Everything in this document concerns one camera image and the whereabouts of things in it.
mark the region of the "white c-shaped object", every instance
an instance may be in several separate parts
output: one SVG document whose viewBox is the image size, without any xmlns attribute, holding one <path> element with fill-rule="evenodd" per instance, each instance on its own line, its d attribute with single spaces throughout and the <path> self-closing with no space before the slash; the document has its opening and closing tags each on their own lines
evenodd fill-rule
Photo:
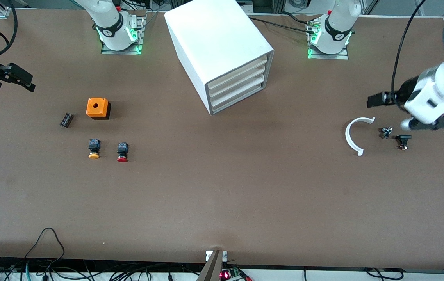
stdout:
<svg viewBox="0 0 444 281">
<path fill-rule="evenodd" d="M 357 144 L 355 144 L 354 141 L 352 140 L 352 137 L 350 137 L 350 127 L 352 127 L 352 124 L 354 124 L 356 122 L 365 122 L 365 123 L 371 124 L 374 121 L 375 121 L 375 117 L 373 117 L 372 119 L 367 118 L 367 117 L 360 117 L 360 118 L 352 120 L 352 122 L 350 122 L 350 124 L 347 126 L 347 129 L 345 130 L 345 138 L 347 139 L 349 146 L 352 149 L 354 149 L 355 151 L 357 151 L 357 156 L 362 156 L 362 154 L 364 153 L 364 149 L 361 149 L 359 146 L 357 146 Z"/>
</svg>

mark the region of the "brown table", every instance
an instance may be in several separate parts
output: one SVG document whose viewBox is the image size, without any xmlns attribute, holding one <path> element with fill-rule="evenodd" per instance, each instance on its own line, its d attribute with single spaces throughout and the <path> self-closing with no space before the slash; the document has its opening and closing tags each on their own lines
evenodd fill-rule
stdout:
<svg viewBox="0 0 444 281">
<path fill-rule="evenodd" d="M 412 133 L 402 152 L 377 128 L 402 133 L 408 116 L 365 105 L 390 87 L 407 18 L 360 18 L 348 61 L 307 59 L 304 34 L 256 23 L 275 48 L 266 89 L 209 116 L 163 14 L 138 56 L 100 55 L 85 11 L 18 15 L 0 62 L 37 87 L 0 91 L 0 256 L 24 256 L 52 226 L 67 258 L 202 262 L 221 247 L 240 264 L 444 268 L 444 130 Z M 442 27 L 414 21 L 397 87 L 444 59 Z M 92 96 L 111 101 L 111 120 L 85 115 Z M 344 138 L 356 117 L 376 117 L 352 128 L 362 157 Z M 95 137 L 102 158 L 89 160 Z M 45 235 L 32 256 L 59 254 Z"/>
</svg>

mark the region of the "white drawer unit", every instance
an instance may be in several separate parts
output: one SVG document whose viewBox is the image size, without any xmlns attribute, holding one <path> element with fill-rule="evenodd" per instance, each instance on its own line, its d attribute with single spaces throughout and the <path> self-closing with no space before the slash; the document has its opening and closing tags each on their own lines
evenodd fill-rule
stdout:
<svg viewBox="0 0 444 281">
<path fill-rule="evenodd" d="M 236 1 L 192 0 L 165 19 L 209 114 L 264 89 L 274 50 Z"/>
</svg>

